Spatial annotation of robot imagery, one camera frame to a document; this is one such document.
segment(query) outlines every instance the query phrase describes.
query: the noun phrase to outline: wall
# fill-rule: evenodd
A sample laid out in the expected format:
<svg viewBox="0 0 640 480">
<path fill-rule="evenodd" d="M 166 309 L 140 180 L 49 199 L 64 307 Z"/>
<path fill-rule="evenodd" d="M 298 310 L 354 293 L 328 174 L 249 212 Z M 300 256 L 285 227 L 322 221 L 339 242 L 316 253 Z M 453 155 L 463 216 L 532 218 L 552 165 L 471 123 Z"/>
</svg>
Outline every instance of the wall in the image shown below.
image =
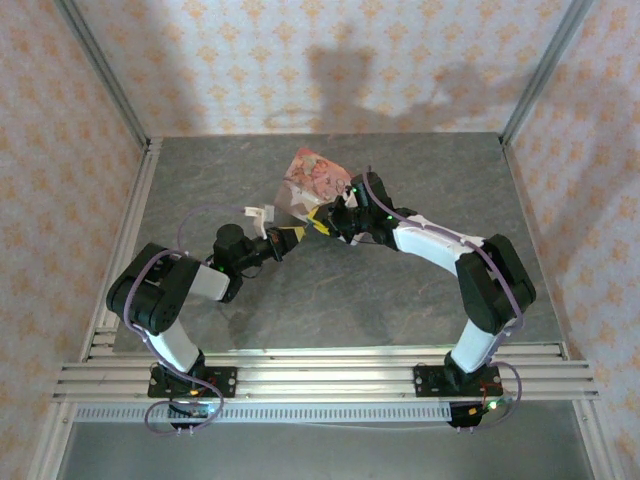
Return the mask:
<svg viewBox="0 0 640 480">
<path fill-rule="evenodd" d="M 76 361 L 140 152 L 49 0 L 0 14 L 0 478 Z"/>
<path fill-rule="evenodd" d="M 596 3 L 515 142 L 535 243 L 571 348 L 593 362 L 640 478 L 640 15 Z"/>
<path fill-rule="evenodd" d="M 148 134 L 500 131 L 569 0 L 79 0 Z"/>
</svg>

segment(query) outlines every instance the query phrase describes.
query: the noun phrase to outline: enclosure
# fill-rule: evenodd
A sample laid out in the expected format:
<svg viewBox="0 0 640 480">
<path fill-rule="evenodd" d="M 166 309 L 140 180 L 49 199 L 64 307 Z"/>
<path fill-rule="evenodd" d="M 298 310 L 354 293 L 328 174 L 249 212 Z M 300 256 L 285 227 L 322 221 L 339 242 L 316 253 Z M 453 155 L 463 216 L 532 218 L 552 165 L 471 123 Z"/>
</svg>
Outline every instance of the enclosure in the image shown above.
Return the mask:
<svg viewBox="0 0 640 480">
<path fill-rule="evenodd" d="M 6 10 L 2 478 L 639 475 L 633 1 Z M 224 207 L 273 204 L 302 147 L 371 165 L 438 225 L 512 241 L 537 299 L 496 355 L 522 376 L 508 422 L 456 434 L 450 398 L 416 397 L 412 368 L 441 364 L 465 325 L 449 272 L 308 231 L 233 302 L 180 312 L 208 363 L 238 367 L 219 424 L 145 431 L 153 358 L 107 310 L 110 285 L 148 242 L 175 247 L 196 207 L 217 206 L 183 226 L 196 258 L 226 223 L 253 233 Z"/>
</svg>

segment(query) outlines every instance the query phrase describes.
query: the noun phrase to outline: metal frame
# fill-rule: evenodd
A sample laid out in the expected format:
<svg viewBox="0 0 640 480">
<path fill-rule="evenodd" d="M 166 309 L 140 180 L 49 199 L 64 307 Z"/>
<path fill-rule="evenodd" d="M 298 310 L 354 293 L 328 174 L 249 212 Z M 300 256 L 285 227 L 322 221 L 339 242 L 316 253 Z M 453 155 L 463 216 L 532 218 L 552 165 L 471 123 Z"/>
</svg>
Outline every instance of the metal frame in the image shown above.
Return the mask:
<svg viewBox="0 0 640 480">
<path fill-rule="evenodd" d="M 505 163 L 507 164 L 507 166 L 509 167 L 509 171 L 511 172 L 511 178 L 515 178 L 515 176 L 513 175 L 513 166 L 516 164 L 517 160 L 516 160 L 515 151 L 513 149 L 513 145 L 511 145 L 511 144 L 503 144 L 502 145 L 502 157 L 503 157 Z M 520 188 L 521 186 L 518 184 L 518 182 L 516 182 L 514 180 L 513 184 L 514 184 L 514 187 L 516 189 L 516 195 L 518 196 L 518 201 L 520 202 L 520 205 L 522 205 L 522 203 L 523 203 L 522 199 L 524 198 L 525 194 L 522 191 L 522 189 Z M 535 236 L 534 235 L 535 234 L 535 230 L 533 228 L 532 221 L 528 217 L 528 215 L 524 215 L 523 214 L 523 217 L 524 217 L 524 222 L 525 222 L 525 224 L 527 226 L 527 230 L 529 231 L 529 236 L 531 238 L 533 238 Z M 550 279 L 549 279 L 549 277 L 547 275 L 547 272 L 543 268 L 541 268 L 540 271 L 542 273 L 542 279 L 544 280 L 544 284 L 547 285 L 547 286 L 551 285 L 551 281 L 550 281 Z M 553 300 L 551 301 L 551 306 L 553 308 L 554 315 L 556 316 L 556 318 L 559 319 L 560 315 L 558 314 L 558 311 L 556 309 L 556 305 L 553 302 Z M 565 345 L 565 347 L 563 347 L 563 348 L 565 349 L 565 352 L 566 352 L 567 351 L 566 342 L 567 342 L 568 339 L 566 338 L 566 332 L 565 332 L 565 329 L 562 328 L 562 325 L 560 325 L 560 336 L 562 337 L 563 345 Z"/>
<path fill-rule="evenodd" d="M 152 402 L 146 403 L 90 403 L 78 406 L 76 423 L 144 423 Z M 184 423 L 198 423 L 202 419 L 188 417 L 169 409 L 153 409 L 149 418 L 153 423 L 169 423 L 179 419 Z M 388 403 L 227 403 L 216 423 L 438 423 L 451 420 L 447 402 Z"/>
<path fill-rule="evenodd" d="M 113 103 L 122 115 L 122 119 L 127 124 L 129 132 L 131 132 L 131 136 L 138 143 L 141 149 L 144 148 L 148 143 L 148 138 L 144 132 L 144 128 L 142 127 L 140 120 L 138 120 L 133 107 L 129 103 L 129 99 L 124 93 L 120 82 L 118 82 L 116 75 L 113 73 L 113 70 L 111 70 L 102 49 L 91 33 L 87 22 L 82 17 L 82 13 L 76 5 L 75 0 L 54 1 L 60 10 L 60 13 L 69 24 L 69 28 L 80 42 L 80 46 L 87 55 L 89 63 L 94 68 L 98 78 L 102 81 L 102 84 L 107 89 Z"/>
<path fill-rule="evenodd" d="M 107 296 L 109 286 L 118 278 L 120 272 L 127 266 L 133 256 L 133 249 L 136 238 L 138 237 L 138 231 L 140 230 L 142 215 L 147 205 L 147 198 L 149 197 L 149 190 L 151 189 L 151 182 L 153 181 L 153 174 L 158 164 L 161 149 L 162 138 L 153 138 L 150 140 L 149 146 L 142 153 L 140 168 L 129 192 L 127 209 L 120 222 L 120 228 L 116 237 L 117 240 L 109 259 L 107 272 L 100 284 L 96 305 L 93 310 L 91 327 L 87 332 L 80 353 L 80 362 L 84 362 L 87 359 L 92 345 L 91 342 L 96 332 L 111 330 L 115 332 L 118 317 L 107 310 L 104 299 Z"/>
<path fill-rule="evenodd" d="M 100 421 L 104 412 L 110 412 L 105 415 L 117 416 L 120 418 L 118 421 L 140 421 L 138 413 L 129 416 L 125 413 L 139 412 L 148 406 L 148 368 L 153 361 L 144 354 L 120 355 L 113 352 L 117 318 L 106 310 L 103 299 L 108 285 L 132 257 L 162 139 L 147 140 L 75 1 L 55 0 L 55 3 L 79 39 L 131 134 L 147 148 L 129 197 L 109 270 L 100 288 L 79 363 L 64 365 L 55 387 L 53 402 L 29 471 L 30 480 L 57 477 L 74 421 Z M 571 3 L 500 137 L 505 147 L 526 119 L 592 3 L 593 0 L 574 0 Z M 504 152 L 508 159 L 509 149 L 505 148 Z M 402 421 L 397 416 L 397 412 L 402 411 L 405 413 L 400 416 L 405 415 L 405 421 L 409 421 L 408 418 L 413 418 L 411 414 L 415 415 L 415 408 L 428 405 L 437 410 L 441 405 L 432 399 L 416 401 L 411 367 L 417 363 L 441 364 L 447 350 L 425 347 L 239 350 L 209 355 L 207 361 L 240 367 L 237 397 L 228 402 L 229 421 L 255 421 L 251 415 L 260 415 L 255 412 L 291 410 L 296 405 L 302 405 L 301 410 L 293 411 L 307 412 L 322 409 L 331 412 L 335 408 L 344 411 L 345 405 L 360 412 L 373 411 L 374 407 L 383 410 L 392 407 L 396 414 L 389 414 L 390 420 Z M 612 437 L 602 421 L 603 407 L 587 362 L 569 360 L 564 344 L 503 346 L 497 358 L 510 361 L 522 373 L 524 401 L 572 401 L 595 478 L 624 478 Z M 505 386 L 514 389 L 512 374 L 504 372 L 503 375 Z M 244 414 L 234 411 L 254 413 L 244 418 Z"/>
<path fill-rule="evenodd" d="M 527 118 L 527 115 L 536 103 L 544 86 L 553 74 L 560 57 L 567 49 L 567 46 L 571 42 L 571 39 L 575 35 L 576 31 L 582 25 L 582 20 L 589 11 L 593 0 L 573 0 L 571 5 L 567 9 L 556 33 L 553 35 L 549 46 L 545 50 L 538 66 L 533 72 L 533 76 L 524 92 L 518 100 L 518 104 L 514 109 L 504 131 L 500 135 L 500 142 L 503 145 L 508 145 L 515 138 L 518 130 L 522 126 L 522 123 Z"/>
</svg>

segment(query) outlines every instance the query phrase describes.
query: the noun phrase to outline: white bracket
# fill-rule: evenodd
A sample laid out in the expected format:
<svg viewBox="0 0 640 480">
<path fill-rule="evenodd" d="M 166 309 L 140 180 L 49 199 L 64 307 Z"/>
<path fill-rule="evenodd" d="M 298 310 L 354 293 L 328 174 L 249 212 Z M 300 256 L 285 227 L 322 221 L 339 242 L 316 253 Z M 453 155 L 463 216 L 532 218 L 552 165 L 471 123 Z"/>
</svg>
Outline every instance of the white bracket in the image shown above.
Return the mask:
<svg viewBox="0 0 640 480">
<path fill-rule="evenodd" d="M 253 228 L 256 231 L 256 235 L 260 235 L 266 240 L 267 231 L 264 228 L 264 224 L 273 222 L 275 207 L 273 205 L 265 205 L 264 208 L 244 207 L 244 214 L 247 217 L 254 217 Z"/>
</svg>

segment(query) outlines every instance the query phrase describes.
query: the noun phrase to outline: gray floor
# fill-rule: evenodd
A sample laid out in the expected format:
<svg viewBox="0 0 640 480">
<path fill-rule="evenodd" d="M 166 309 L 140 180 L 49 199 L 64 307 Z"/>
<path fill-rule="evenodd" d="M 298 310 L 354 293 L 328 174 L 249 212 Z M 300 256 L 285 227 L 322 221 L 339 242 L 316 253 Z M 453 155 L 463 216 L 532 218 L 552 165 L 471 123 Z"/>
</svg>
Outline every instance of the gray floor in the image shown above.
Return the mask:
<svg viewBox="0 0 640 480">
<path fill-rule="evenodd" d="M 310 425 L 218 424 L 193 438 L 143 425 L 76 424 L 60 480 L 588 480 L 570 402 L 524 403 L 474 435 Z"/>
<path fill-rule="evenodd" d="M 512 341 L 558 341 L 560 332 L 495 134 L 229 136 L 165 139 L 137 241 L 175 246 L 192 208 L 272 203 L 297 149 L 306 146 L 352 172 L 368 164 L 396 206 L 463 233 L 507 235 L 538 291 L 527 327 Z M 292 224 L 291 217 L 276 221 Z M 204 258 L 224 223 L 193 217 L 184 243 Z M 378 245 L 349 247 L 312 232 L 282 264 L 266 264 L 228 305 L 189 300 L 181 319 L 200 348 L 354 347 L 455 343 L 466 316 L 457 280 L 427 262 Z M 117 351 L 144 351 L 119 328 Z"/>
</svg>

